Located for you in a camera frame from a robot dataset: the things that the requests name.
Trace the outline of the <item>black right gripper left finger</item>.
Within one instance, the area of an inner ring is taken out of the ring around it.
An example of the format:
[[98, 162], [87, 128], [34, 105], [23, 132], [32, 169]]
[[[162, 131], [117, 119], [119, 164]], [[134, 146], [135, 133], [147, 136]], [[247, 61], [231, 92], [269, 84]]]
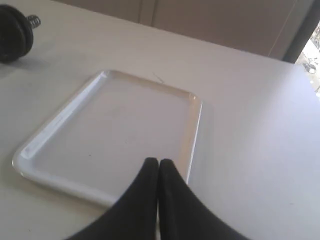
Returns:
[[148, 157], [137, 176], [102, 216], [70, 240], [154, 240], [157, 222], [159, 162]]

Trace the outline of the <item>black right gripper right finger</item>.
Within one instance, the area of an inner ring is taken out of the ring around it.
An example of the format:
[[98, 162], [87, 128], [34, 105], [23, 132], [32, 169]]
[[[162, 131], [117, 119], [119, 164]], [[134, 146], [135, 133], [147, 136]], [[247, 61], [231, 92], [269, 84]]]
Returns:
[[158, 215], [162, 240], [246, 240], [192, 192], [171, 159], [160, 161]]

